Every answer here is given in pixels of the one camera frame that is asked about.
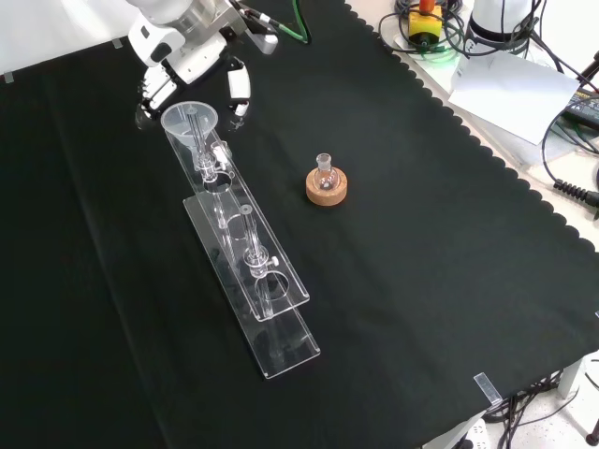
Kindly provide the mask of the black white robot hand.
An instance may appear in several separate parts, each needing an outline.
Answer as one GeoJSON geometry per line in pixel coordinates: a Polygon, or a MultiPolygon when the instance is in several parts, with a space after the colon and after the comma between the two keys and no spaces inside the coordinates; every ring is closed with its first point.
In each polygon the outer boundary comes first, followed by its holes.
{"type": "Polygon", "coordinates": [[[138,58],[147,66],[139,85],[140,100],[135,122],[145,129],[158,121],[183,90],[207,79],[218,67],[227,70],[229,108],[237,120],[246,116],[251,99],[251,81],[245,63],[231,55],[227,39],[235,33],[226,28],[198,46],[189,47],[176,29],[157,26],[138,15],[128,39],[138,58]]]}

